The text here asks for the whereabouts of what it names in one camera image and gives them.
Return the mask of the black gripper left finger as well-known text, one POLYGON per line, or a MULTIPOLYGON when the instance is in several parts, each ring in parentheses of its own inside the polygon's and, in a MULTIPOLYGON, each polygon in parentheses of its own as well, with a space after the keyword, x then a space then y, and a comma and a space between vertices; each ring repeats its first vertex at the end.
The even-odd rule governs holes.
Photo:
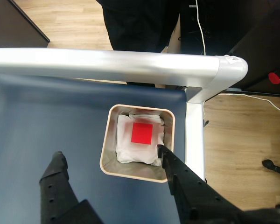
POLYGON ((68 164, 61 151, 53 154, 39 180, 42 224, 101 224, 89 201, 78 201, 69 183, 68 164))

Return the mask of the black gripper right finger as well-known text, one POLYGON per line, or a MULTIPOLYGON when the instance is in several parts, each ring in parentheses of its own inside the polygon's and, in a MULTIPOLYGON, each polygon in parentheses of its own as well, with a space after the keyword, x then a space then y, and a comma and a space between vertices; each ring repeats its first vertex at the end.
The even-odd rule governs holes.
POLYGON ((181 224, 239 224, 239 208, 220 196, 164 145, 157 146, 181 224))

